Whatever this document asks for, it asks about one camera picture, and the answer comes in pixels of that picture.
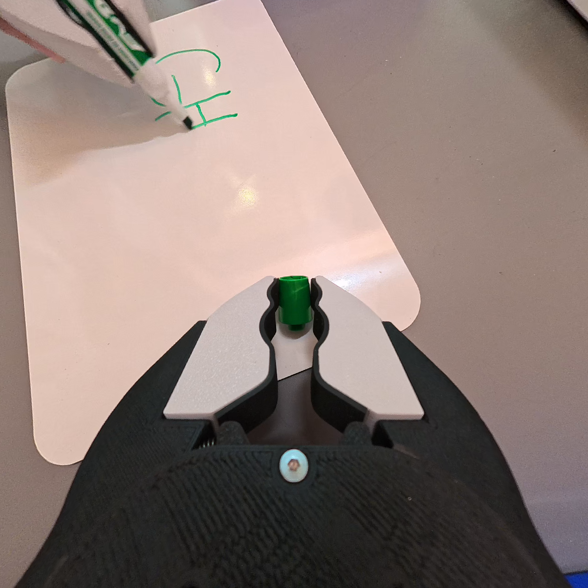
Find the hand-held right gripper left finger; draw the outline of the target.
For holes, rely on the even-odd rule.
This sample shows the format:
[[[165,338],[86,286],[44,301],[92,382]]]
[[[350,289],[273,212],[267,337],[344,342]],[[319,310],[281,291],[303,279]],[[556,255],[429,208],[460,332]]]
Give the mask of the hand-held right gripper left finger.
[[[237,422],[250,432],[277,405],[275,349],[278,280],[267,276],[205,322],[164,408],[169,420]]]

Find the white whiteboard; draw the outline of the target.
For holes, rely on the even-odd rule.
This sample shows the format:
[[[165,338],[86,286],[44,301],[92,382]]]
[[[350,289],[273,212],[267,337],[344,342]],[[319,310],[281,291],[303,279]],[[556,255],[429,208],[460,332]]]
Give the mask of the white whiteboard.
[[[152,24],[195,124],[73,65],[5,86],[33,437],[82,460],[135,381],[269,275],[323,275],[399,330],[420,292],[261,1]]]

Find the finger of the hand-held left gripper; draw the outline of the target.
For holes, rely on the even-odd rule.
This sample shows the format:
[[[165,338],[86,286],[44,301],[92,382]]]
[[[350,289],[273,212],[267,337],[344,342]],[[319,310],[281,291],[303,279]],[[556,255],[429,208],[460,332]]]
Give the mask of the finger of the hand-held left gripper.
[[[151,55],[155,55],[155,40],[151,31],[151,19],[144,1],[121,1],[121,12],[131,25],[135,37]]]
[[[56,1],[1,1],[1,20],[35,48],[85,72],[125,87],[132,81],[93,35],[71,20]]]

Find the white marker with green label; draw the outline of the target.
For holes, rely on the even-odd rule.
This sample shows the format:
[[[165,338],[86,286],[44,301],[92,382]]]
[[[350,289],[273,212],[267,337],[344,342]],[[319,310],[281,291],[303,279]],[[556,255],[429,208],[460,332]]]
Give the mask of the white marker with green label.
[[[123,73],[151,99],[193,128],[176,91],[159,68],[148,44],[112,1],[56,1],[65,14],[90,33]]]

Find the green marker cap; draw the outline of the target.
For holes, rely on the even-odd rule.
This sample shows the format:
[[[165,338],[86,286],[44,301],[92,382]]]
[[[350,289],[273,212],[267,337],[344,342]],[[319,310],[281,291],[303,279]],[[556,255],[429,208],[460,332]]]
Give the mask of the green marker cap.
[[[292,332],[304,330],[313,320],[311,286],[309,278],[302,275],[280,277],[278,320]]]

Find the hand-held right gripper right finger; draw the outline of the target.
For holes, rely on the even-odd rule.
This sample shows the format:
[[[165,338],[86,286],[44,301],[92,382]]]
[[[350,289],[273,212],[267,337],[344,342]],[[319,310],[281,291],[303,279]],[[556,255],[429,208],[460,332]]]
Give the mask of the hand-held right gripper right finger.
[[[424,409],[378,315],[324,276],[311,280],[311,402],[343,432],[359,422],[374,432],[383,421],[418,421]]]

